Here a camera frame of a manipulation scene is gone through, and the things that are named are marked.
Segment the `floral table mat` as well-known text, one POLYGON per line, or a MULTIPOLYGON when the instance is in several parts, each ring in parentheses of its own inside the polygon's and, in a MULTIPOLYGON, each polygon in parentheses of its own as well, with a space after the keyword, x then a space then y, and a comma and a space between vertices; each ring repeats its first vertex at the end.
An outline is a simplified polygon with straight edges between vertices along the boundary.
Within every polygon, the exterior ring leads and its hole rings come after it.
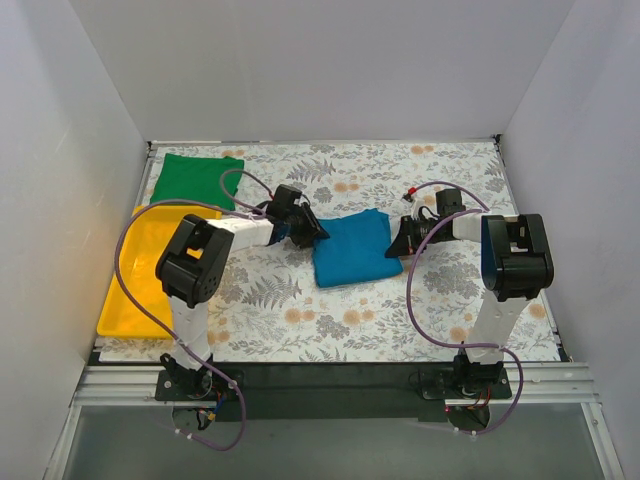
MULTIPOLYGON (((510 215, 515 206, 491 142, 159 146, 150 153, 149 200, 166 154, 244 161, 238 195, 250 204, 281 184, 302 190, 321 219, 375 208, 392 221, 419 187, 433 206, 444 182, 466 187, 465 203, 510 215)), ((283 241, 232 255, 209 305, 217 361, 447 361, 482 304, 480 247, 452 242, 405 261, 392 278, 321 289, 311 254, 283 241)))

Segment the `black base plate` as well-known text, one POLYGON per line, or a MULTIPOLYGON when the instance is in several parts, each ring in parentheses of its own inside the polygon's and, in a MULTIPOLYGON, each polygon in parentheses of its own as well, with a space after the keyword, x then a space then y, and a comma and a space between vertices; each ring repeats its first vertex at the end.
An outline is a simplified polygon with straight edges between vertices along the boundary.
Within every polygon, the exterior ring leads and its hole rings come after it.
POLYGON ((427 363, 218 364, 221 376, 189 373, 162 359, 155 398, 180 406, 221 405, 218 420, 414 418, 443 422, 448 400, 482 407, 514 393, 502 364, 427 363))

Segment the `folded green t shirt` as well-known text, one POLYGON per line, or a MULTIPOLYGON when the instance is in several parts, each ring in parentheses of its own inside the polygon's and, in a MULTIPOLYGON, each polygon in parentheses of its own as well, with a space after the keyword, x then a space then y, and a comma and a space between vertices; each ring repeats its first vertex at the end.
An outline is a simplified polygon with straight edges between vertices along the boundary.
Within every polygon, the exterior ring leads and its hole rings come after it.
POLYGON ((222 192, 220 178, 224 172, 243 168, 243 160, 229 156, 198 158, 166 154, 150 202, 185 199, 234 210, 234 202, 222 192))

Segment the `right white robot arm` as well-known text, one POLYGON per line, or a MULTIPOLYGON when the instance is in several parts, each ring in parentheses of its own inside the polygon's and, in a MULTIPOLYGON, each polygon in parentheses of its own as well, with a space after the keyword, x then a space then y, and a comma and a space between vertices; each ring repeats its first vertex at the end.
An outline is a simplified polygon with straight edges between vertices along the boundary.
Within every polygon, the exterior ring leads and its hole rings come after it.
POLYGON ((467 338, 450 346, 456 352, 453 360, 419 369, 411 381, 428 400, 490 395, 506 399, 506 343, 521 313, 554 279, 544 222, 538 214, 493 214, 484 203, 469 209, 463 203, 467 189, 449 182, 441 187, 434 211, 419 206, 401 218, 385 255, 418 259, 432 244, 476 242, 485 291, 467 338))

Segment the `blue t shirt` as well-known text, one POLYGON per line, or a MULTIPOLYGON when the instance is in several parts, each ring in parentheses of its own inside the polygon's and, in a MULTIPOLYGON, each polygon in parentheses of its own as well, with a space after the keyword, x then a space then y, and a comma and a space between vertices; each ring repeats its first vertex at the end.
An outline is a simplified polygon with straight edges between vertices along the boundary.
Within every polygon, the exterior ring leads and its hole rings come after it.
POLYGON ((334 219, 321 219, 329 234, 313 247, 314 276, 319 288, 383 280, 399 275, 403 265, 387 258, 391 245, 389 216, 377 209, 334 219))

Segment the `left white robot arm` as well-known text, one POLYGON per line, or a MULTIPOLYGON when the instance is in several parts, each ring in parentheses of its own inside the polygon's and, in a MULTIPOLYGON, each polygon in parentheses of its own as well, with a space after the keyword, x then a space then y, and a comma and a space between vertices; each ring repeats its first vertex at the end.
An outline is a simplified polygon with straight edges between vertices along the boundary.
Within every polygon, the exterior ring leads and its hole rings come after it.
POLYGON ((330 234, 321 226, 302 192, 280 185, 272 199, 240 217, 204 219, 188 214, 178 224, 156 265, 155 275, 169 299, 173 331, 172 354, 161 357, 171 384, 192 399, 213 388, 203 362, 212 361, 208 342, 208 302, 218 290, 231 253, 271 246, 285 238, 310 248, 330 234))

